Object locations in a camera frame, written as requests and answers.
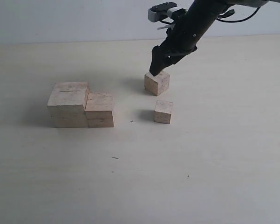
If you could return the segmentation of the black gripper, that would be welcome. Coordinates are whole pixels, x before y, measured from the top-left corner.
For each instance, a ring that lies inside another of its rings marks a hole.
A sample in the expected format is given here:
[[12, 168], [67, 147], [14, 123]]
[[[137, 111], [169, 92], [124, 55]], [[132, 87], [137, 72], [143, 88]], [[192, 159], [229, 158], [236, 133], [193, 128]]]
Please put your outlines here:
[[152, 49], [150, 74], [157, 76], [195, 52], [197, 42], [225, 9], [226, 3], [222, 0], [195, 0], [164, 42]]

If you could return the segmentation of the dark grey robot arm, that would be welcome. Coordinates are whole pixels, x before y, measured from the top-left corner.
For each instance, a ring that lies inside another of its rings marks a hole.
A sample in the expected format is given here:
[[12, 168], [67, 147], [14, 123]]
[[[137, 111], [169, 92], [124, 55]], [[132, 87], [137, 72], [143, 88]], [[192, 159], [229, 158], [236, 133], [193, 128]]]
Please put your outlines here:
[[232, 6], [254, 7], [259, 11], [266, 3], [265, 0], [195, 0], [189, 9], [170, 1], [152, 6], [148, 19], [165, 24], [167, 37], [152, 49], [149, 72], [156, 76], [196, 51], [197, 42], [215, 21], [227, 22], [226, 18], [235, 13], [230, 9]]

